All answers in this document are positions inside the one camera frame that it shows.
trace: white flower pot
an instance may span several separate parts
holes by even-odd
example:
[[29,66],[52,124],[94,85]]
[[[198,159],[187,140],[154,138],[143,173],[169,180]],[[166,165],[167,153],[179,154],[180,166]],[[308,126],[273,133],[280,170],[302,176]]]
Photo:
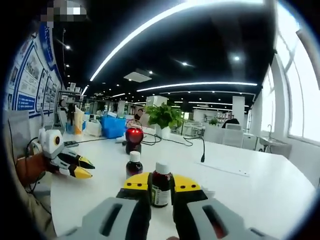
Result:
[[155,134],[157,134],[162,139],[169,139],[170,138],[170,127],[165,127],[164,129],[161,129],[161,127],[157,124],[155,125]]

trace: person's arm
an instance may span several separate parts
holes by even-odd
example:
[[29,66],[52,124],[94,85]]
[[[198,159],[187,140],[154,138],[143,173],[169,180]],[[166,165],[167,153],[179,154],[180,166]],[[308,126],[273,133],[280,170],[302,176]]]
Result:
[[46,159],[42,153],[30,156],[25,160],[21,158],[16,164],[16,174],[25,187],[37,180],[37,177],[47,171]]

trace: green plant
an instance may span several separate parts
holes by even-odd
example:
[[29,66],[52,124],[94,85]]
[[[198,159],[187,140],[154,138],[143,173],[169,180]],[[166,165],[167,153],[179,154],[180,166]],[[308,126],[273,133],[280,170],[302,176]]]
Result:
[[209,122],[210,125],[217,125],[218,124],[218,119],[216,117],[212,118],[211,121]]
[[183,122],[181,111],[173,109],[165,103],[162,103],[161,106],[148,106],[146,113],[149,114],[149,124],[158,124],[161,129],[168,126],[172,128],[174,125],[179,128]]

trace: brown glass bottle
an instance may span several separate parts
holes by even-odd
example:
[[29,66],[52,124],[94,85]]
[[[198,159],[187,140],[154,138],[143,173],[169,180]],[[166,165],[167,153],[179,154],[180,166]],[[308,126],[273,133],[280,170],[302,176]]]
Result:
[[151,204],[156,208],[168,205],[170,198],[171,174],[168,165],[157,162],[152,173],[152,198]]

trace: potted plant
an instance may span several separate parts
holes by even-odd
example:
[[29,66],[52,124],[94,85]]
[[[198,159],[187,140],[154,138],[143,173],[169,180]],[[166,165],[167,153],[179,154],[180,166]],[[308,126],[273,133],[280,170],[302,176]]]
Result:
[[212,118],[209,122],[210,125],[216,126],[218,124],[218,119],[216,117]]
[[146,113],[149,114],[149,124],[155,125],[155,133],[163,138],[169,139],[170,129],[182,125],[183,118],[180,110],[162,103],[161,106],[148,106]]

